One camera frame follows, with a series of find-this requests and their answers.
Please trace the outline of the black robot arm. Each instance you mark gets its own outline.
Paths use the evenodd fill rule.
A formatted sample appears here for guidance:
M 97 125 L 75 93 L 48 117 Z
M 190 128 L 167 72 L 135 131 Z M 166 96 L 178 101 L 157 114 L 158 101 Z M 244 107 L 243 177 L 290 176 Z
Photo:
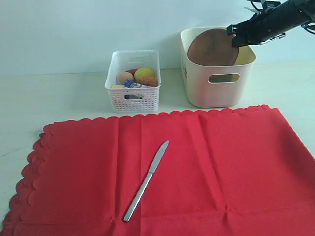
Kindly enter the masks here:
M 313 0 L 260 0 L 261 8 L 252 0 L 254 15 L 238 24 L 226 28 L 228 36 L 233 35 L 235 48 L 263 45 L 286 36 L 286 32 L 301 26 L 305 31 L 315 33 L 315 2 Z

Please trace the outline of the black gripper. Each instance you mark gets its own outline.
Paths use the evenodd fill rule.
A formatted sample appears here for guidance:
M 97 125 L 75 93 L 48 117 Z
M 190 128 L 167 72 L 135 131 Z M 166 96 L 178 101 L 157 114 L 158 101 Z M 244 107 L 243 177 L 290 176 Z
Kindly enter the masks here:
M 308 2 L 306 0 L 287 0 L 277 6 L 272 1 L 264 1 L 263 9 L 249 20 L 231 24 L 226 28 L 227 36 L 234 35 L 232 47 L 262 45 L 301 26 L 308 30 Z

